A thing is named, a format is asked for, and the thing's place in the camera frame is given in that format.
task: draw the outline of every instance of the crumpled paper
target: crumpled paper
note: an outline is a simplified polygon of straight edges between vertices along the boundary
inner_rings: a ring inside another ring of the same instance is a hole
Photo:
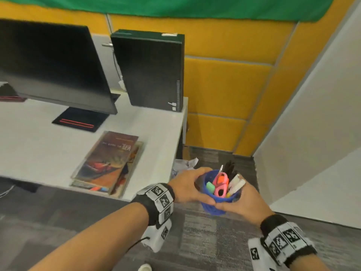
[[[172,179],[175,176],[177,176],[179,172],[182,172],[183,170],[194,169],[197,163],[198,163],[198,158],[192,159],[190,161],[175,159],[172,167]]]

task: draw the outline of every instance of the white shoe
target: white shoe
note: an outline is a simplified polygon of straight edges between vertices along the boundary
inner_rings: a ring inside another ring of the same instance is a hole
[[[152,271],[152,267],[150,264],[145,263],[141,267],[139,267],[138,271]]]

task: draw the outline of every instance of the white desk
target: white desk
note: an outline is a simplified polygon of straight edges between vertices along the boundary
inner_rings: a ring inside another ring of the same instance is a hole
[[[126,93],[115,105],[118,114],[110,115],[97,132],[91,133],[51,123],[66,106],[30,99],[24,103],[0,102],[0,176],[91,192],[70,187],[70,176],[101,134],[110,130],[139,136],[144,142],[121,199],[131,200],[151,183],[168,182],[187,120],[188,98],[184,98],[181,113],[134,107]]]

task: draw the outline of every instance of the desktop computer tower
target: desktop computer tower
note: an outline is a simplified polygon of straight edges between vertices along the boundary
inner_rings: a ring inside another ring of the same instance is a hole
[[[111,42],[132,105],[182,111],[183,34],[118,30]]]

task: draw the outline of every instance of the person's right arm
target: person's right arm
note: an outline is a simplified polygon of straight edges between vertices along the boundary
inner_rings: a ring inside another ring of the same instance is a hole
[[[217,203],[216,208],[234,212],[260,228],[261,223],[274,212],[262,199],[258,191],[248,182],[242,188],[241,198],[234,203]],[[290,265],[291,271],[330,271],[316,255],[301,256]]]

